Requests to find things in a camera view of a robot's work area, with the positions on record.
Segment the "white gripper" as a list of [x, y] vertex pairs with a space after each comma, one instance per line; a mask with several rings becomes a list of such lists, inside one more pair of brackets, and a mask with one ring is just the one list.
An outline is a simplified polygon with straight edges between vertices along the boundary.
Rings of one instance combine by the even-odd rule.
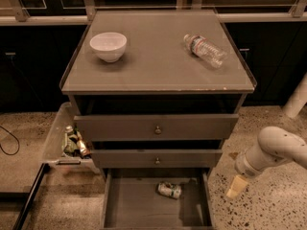
[[235, 198], [248, 185], [247, 178], [256, 177], [260, 174], [260, 172], [255, 170], [250, 165], [250, 163], [246, 159], [246, 154], [244, 152], [231, 152], [229, 154], [229, 157], [235, 160], [234, 168], [238, 174], [233, 177], [226, 196], [228, 198]]

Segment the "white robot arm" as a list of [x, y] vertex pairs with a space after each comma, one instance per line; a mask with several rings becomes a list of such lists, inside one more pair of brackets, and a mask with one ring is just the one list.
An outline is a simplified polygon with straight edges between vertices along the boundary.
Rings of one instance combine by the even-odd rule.
[[255, 144], [241, 151], [234, 168], [233, 177], [226, 193], [235, 198], [248, 185], [248, 180], [260, 175], [265, 169], [295, 162], [307, 169], [307, 144], [297, 135], [277, 126], [267, 126], [260, 130]]

